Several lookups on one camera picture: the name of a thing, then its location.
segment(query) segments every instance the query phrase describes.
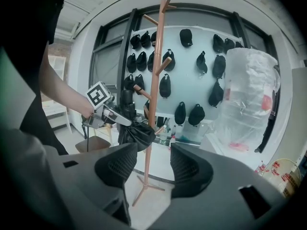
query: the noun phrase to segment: black cap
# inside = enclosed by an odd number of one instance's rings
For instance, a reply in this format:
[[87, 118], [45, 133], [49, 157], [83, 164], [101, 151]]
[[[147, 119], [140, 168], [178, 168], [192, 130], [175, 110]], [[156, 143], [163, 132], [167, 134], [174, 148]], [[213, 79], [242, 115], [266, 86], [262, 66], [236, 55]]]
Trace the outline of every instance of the black cap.
[[224, 49], [224, 41], [217, 34], [213, 36], [213, 49], [217, 53], [222, 53]]
[[163, 55], [162, 62], [166, 60], [167, 57], [171, 57], [172, 61], [167, 65], [167, 67], [164, 68], [165, 71], [171, 71], [175, 67], [175, 56], [174, 52], [169, 48], [167, 52]]
[[209, 105], [216, 107], [218, 103], [223, 99], [224, 90], [221, 88], [218, 81], [215, 82], [211, 95], [209, 96]]
[[217, 55], [214, 60], [212, 74], [215, 78], [221, 79], [226, 69], [226, 60], [224, 56]]
[[240, 42], [236, 42], [236, 46], [235, 46], [236, 48], [244, 48], [242, 45], [241, 45], [241, 43]]
[[196, 126], [201, 122], [201, 120], [204, 119], [204, 117], [205, 117], [205, 112], [203, 108], [199, 104], [196, 104], [195, 107], [190, 112], [188, 121], [191, 125]]
[[130, 39], [130, 43], [133, 49], [137, 49], [140, 46], [140, 34], [133, 36]]
[[133, 120], [136, 116], [135, 104], [132, 99], [133, 91], [123, 90], [120, 96], [120, 111], [128, 119]]
[[175, 122], [178, 125], [182, 125], [186, 121], [186, 105], [184, 102], [180, 102], [175, 111]]
[[136, 84], [141, 88], [141, 90], [145, 90], [144, 80], [143, 80], [143, 76], [141, 74], [139, 76], [135, 77], [133, 86], [136, 85]]
[[148, 47], [150, 45], [150, 36], [148, 31], [141, 36], [140, 42], [142, 47]]
[[164, 119], [164, 117], [158, 117], [157, 119], [157, 127], [160, 128], [165, 124], [166, 118]]
[[133, 53], [127, 59], [127, 68], [130, 73], [134, 73], [136, 70], [135, 54]]
[[148, 62], [147, 62], [147, 69], [149, 71], [153, 71], [153, 68], [154, 68], [154, 52], [152, 52], [150, 55], [149, 55], [149, 58], [148, 58]]
[[143, 51], [139, 54], [138, 58], [136, 59], [136, 67], [139, 71], [144, 71], [146, 69], [146, 53]]
[[224, 42], [224, 51], [225, 51], [225, 54], [227, 54], [227, 51], [228, 51], [229, 49], [233, 49], [233, 48], [235, 48], [235, 43], [234, 43], [234, 41], [232, 41], [232, 40], [229, 39], [229, 38], [226, 38], [226, 39], [225, 39], [225, 42]]
[[184, 47], [193, 45], [192, 43], [192, 32], [190, 29], [182, 29], [180, 31], [180, 41]]
[[208, 71], [205, 54], [206, 54], [205, 51], [202, 51], [202, 53], [196, 59], [196, 65], [202, 73], [207, 73]]
[[159, 90], [160, 90], [160, 95], [163, 98], [167, 98], [171, 95], [171, 79], [167, 73], [160, 81]]
[[150, 38], [150, 41], [152, 42], [153, 46], [155, 46], [156, 37], [157, 37], [157, 32], [154, 32], [152, 34], [152, 37]]
[[[145, 103], [145, 105], [144, 105], [144, 106], [146, 106], [146, 108], [147, 108], [148, 111], [149, 111], [149, 104], [150, 104], [150, 103], [149, 103], [149, 100], [147, 100], [146, 103]], [[145, 110], [144, 110], [144, 116], [145, 116], [146, 119], [148, 119], [148, 116], [146, 115]]]
[[133, 88], [133, 75], [130, 74], [128, 77], [125, 78], [124, 80], [124, 86], [125, 86], [125, 89], [126, 90], [131, 90], [131, 91], [134, 91], [134, 88]]

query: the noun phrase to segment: plastic bag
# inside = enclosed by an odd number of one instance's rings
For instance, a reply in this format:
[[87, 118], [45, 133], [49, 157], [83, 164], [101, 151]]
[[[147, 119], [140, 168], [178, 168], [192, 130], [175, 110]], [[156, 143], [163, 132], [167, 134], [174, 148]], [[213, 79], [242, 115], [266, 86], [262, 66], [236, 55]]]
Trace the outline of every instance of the plastic bag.
[[236, 150], [256, 149], [272, 110], [280, 76], [277, 60], [255, 49], [230, 49], [226, 56], [224, 97], [212, 128], [222, 144]]
[[148, 124], [133, 122], [131, 126], [120, 125], [118, 143], [137, 143], [138, 151], [148, 148], [155, 139], [154, 129]]

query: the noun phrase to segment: ceiling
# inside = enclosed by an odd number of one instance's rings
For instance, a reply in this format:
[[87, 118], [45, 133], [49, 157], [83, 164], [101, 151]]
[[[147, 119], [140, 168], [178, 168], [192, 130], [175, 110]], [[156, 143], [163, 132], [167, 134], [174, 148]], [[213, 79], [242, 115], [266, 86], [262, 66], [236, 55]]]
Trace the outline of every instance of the ceiling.
[[[65, 0], [64, 7], [59, 16], [56, 37], [72, 40], [87, 22], [93, 19], [102, 3], [110, 0]], [[292, 17], [278, 0], [256, 0], [260, 6], [265, 6], [273, 12], [286, 27], [298, 46], [305, 46], [305, 41], [300, 34]]]

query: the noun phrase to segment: floor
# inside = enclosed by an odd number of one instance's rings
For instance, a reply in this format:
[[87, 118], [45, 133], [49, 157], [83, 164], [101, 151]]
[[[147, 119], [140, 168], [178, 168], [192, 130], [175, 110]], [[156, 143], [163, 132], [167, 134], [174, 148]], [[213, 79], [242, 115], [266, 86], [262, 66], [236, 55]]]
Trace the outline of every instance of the floor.
[[[84, 140], [84, 138], [75, 128], [72, 127], [72, 134], [66, 127], [56, 130], [54, 133], [69, 154], [79, 153], [75, 148], [75, 144]], [[125, 190], [127, 201], [130, 205], [131, 226], [137, 230], [144, 230], [167, 209], [170, 204], [171, 190], [174, 186], [150, 179], [149, 184], [161, 187], [165, 191], [162, 192], [149, 188], [143, 193], [136, 206], [132, 207], [134, 199], [142, 188], [142, 184], [137, 178], [137, 175], [139, 174], [135, 172], [131, 173], [125, 184]]]

